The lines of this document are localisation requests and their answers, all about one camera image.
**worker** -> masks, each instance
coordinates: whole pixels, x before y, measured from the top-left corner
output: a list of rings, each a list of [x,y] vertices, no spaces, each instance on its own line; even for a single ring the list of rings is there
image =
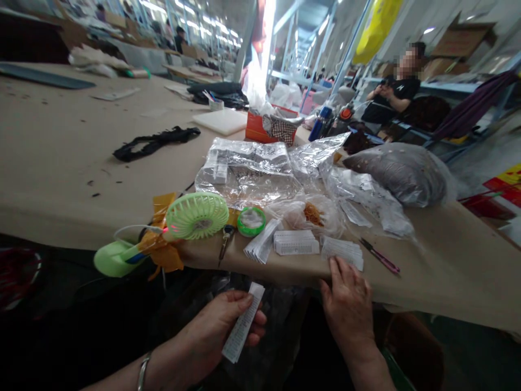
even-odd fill
[[[175,28],[175,32],[175,48],[179,53],[183,54],[182,44],[184,43],[185,45],[187,45],[187,42],[185,40],[185,30],[181,26],[177,26]]]
[[[106,22],[106,18],[105,18],[105,7],[103,6],[103,4],[101,3],[98,3],[96,5],[96,12],[95,12],[95,15],[96,15],[96,18],[102,22]]]
[[[329,259],[329,267],[332,286],[319,280],[323,309],[355,389],[394,390],[385,359],[374,341],[371,287],[355,267],[339,257]],[[174,338],[85,390],[178,391],[199,383],[222,360],[227,336],[252,303],[253,297],[243,291],[221,293]],[[267,321],[257,310],[246,346],[261,341]]]
[[[326,73],[326,69],[325,69],[325,68],[322,68],[322,69],[320,70],[319,78],[318,78],[317,81],[320,81],[322,78],[324,78],[325,73]]]
[[[361,120],[375,134],[379,128],[409,107],[420,89],[416,73],[422,66],[425,43],[414,42],[400,59],[396,79],[387,76],[367,95],[372,102],[367,106]]]
[[[167,18],[167,23],[164,27],[164,36],[171,42],[174,41],[174,32],[172,31],[172,27],[170,26],[170,19]]]

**water bottle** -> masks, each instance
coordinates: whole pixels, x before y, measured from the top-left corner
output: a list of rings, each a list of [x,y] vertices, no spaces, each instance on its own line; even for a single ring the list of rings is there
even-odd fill
[[[320,110],[320,114],[315,121],[313,130],[311,131],[311,134],[309,135],[309,138],[308,138],[309,141],[315,141],[317,138],[319,138],[319,136],[322,134],[322,127],[327,122],[327,120],[330,117],[332,112],[333,112],[333,109],[328,106],[324,106],[322,108],[322,110]]]

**cutting table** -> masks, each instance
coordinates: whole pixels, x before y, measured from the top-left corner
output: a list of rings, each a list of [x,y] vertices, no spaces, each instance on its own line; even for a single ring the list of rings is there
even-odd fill
[[[187,102],[164,88],[169,80],[108,79],[66,65],[25,64],[92,81],[96,87],[62,90],[0,77],[0,232],[65,248],[97,250],[120,227],[143,224],[152,197],[182,191],[205,161],[215,132],[151,156],[117,161],[112,152],[136,136],[175,125],[192,127],[207,106]],[[106,102],[91,98],[139,87],[132,96]],[[160,116],[142,116],[163,109]],[[244,132],[230,136],[243,140]],[[458,203],[407,209],[418,242],[366,236],[402,270],[391,274],[365,248],[364,275],[374,300],[511,331],[521,330],[521,256],[494,230]],[[359,232],[346,239],[356,241]],[[247,239],[235,235],[220,268],[280,284],[315,287],[329,278],[319,256],[280,257],[268,264],[243,254]],[[186,242],[186,265],[217,269],[221,236]]]

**woman's right hand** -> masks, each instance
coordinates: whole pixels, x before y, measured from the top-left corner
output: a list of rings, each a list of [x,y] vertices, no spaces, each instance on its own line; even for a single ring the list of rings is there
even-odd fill
[[[329,267],[332,288],[320,280],[326,320],[342,353],[356,355],[375,344],[372,290],[356,267],[346,260],[331,257]]]

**silver bracelet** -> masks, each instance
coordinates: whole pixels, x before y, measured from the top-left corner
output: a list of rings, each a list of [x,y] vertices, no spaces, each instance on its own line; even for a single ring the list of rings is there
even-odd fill
[[[152,351],[149,351],[146,357],[141,362],[141,369],[139,370],[139,380],[137,382],[137,391],[144,390],[145,383],[145,371],[147,370],[147,364],[150,361],[150,356],[152,355]]]

